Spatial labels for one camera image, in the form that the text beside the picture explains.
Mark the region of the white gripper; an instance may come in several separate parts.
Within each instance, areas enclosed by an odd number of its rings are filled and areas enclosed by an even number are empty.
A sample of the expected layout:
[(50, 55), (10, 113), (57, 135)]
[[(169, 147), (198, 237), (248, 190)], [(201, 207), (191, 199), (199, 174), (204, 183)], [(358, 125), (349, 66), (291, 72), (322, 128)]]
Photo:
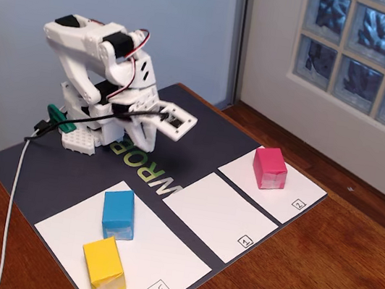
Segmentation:
[[(124, 106), (121, 113), (133, 111), (157, 111), (158, 91), (156, 76), (150, 55), (144, 51), (137, 54), (135, 65), (127, 61), (125, 67), (127, 77), (123, 82), (127, 88), (122, 91), (120, 105)], [(126, 122), (126, 134), (135, 146), (145, 152), (152, 152), (156, 144), (156, 127), (152, 123)]]

